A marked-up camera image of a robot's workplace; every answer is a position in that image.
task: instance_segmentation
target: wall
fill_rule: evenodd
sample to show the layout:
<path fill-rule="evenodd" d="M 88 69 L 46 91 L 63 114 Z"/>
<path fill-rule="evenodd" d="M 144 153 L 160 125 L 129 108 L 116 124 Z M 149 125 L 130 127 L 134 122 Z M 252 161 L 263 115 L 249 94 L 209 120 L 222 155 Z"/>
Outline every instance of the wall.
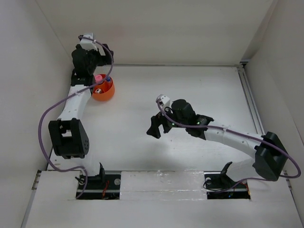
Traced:
<path fill-rule="evenodd" d="M 92 31 L 115 63 L 161 65 L 238 64 L 273 1 L 37 0 L 68 53 Z"/>
<path fill-rule="evenodd" d="M 38 169 L 37 128 L 68 92 L 72 64 L 34 0 L 0 1 L 0 227 L 19 228 Z M 46 119 L 43 138 L 50 151 Z"/>
<path fill-rule="evenodd" d="M 262 46 L 246 66 L 265 130 L 276 132 L 304 168 L 304 1 L 279 0 Z M 288 174 L 295 174 L 290 162 Z M 294 199 L 304 220 L 304 175 L 291 180 Z"/>

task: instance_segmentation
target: red object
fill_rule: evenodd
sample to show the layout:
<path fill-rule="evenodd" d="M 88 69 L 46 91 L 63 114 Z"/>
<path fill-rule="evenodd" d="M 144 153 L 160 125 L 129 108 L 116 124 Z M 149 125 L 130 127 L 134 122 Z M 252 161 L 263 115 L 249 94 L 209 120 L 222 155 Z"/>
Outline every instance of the red object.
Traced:
<path fill-rule="evenodd" d="M 100 78 L 100 76 L 103 79 L 103 78 L 105 78 L 106 75 L 101 74 L 101 75 L 97 75 L 96 77 Z M 97 86 L 94 87 L 92 97 L 95 100 L 97 100 L 97 101 L 108 101 L 108 100 L 110 100 L 112 98 L 112 96 L 115 93 L 115 87 L 114 87 L 113 79 L 112 78 L 110 78 L 110 79 L 111 79 L 111 81 L 107 82 L 105 80 L 102 84 L 97 85 Z M 97 89 L 101 89 L 102 93 L 100 93 L 100 94 L 99 93 L 95 93 L 95 91 Z"/>

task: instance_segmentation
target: pink object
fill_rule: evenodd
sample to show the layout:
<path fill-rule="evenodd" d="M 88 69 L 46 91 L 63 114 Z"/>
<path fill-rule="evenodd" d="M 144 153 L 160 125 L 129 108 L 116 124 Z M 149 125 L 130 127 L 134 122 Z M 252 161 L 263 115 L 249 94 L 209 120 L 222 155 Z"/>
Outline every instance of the pink object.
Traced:
<path fill-rule="evenodd" d="M 98 82 L 101 82 L 101 80 L 103 79 L 103 76 L 102 75 L 95 75 L 94 78 L 95 78 L 95 81 L 98 83 Z"/>

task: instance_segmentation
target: white wall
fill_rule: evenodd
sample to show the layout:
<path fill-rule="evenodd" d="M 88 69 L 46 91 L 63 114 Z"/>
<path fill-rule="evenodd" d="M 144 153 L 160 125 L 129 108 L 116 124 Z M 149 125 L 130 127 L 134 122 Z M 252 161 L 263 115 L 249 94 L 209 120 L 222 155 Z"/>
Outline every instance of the white wall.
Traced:
<path fill-rule="evenodd" d="M 304 1 L 279 0 L 261 48 L 246 66 L 263 126 L 276 132 L 304 171 Z M 295 174 L 289 162 L 288 174 Z M 304 220 L 304 175 L 291 180 Z"/>
<path fill-rule="evenodd" d="M 19 228 L 38 169 L 37 128 L 67 94 L 72 64 L 34 0 L 0 1 L 0 227 Z M 43 138 L 51 149 L 46 119 Z"/>
<path fill-rule="evenodd" d="M 71 52 L 93 31 L 119 64 L 234 65 L 274 0 L 37 0 Z"/>

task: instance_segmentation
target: table surface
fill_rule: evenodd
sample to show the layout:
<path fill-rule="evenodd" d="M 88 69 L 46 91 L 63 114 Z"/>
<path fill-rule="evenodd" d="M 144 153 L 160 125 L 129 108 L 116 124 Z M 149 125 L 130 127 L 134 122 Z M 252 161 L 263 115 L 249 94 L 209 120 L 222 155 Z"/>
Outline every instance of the table surface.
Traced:
<path fill-rule="evenodd" d="M 256 133 L 235 67 L 115 66 L 111 76 L 114 97 L 105 103 L 91 98 L 81 119 L 90 156 L 106 170 L 217 171 L 229 161 L 249 158 L 222 144 L 191 137 L 184 129 L 172 129 L 160 139 L 146 134 L 150 118 L 159 111 L 155 103 L 159 94 L 171 101 L 185 99 L 198 114 Z M 76 166 L 54 153 L 51 159 L 62 169 Z"/>
<path fill-rule="evenodd" d="M 121 200 L 75 200 L 75 172 L 44 171 L 27 228 L 302 227 L 284 179 L 249 181 L 251 200 L 207 200 L 200 171 L 221 170 L 248 158 L 244 153 L 183 129 L 158 140 L 146 135 L 159 94 L 186 99 L 196 113 L 255 133 L 235 67 L 116 66 L 112 77 L 114 97 L 106 103 L 90 99 L 81 121 L 95 162 L 125 171 Z M 61 168 L 75 165 L 54 154 L 51 159 Z"/>

